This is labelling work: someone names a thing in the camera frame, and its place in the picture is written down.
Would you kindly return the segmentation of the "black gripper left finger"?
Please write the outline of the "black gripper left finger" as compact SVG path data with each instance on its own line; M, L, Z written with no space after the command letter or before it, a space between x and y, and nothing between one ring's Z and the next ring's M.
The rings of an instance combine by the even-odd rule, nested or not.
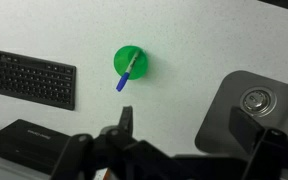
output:
M129 135L133 134L133 108L131 106L125 106L122 109L118 126Z

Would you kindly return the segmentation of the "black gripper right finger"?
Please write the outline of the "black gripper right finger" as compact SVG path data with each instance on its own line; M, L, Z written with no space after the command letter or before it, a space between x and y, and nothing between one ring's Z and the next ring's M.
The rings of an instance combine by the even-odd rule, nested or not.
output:
M241 108L232 107L229 120L229 131L239 146L251 154L264 132L264 127L255 121Z

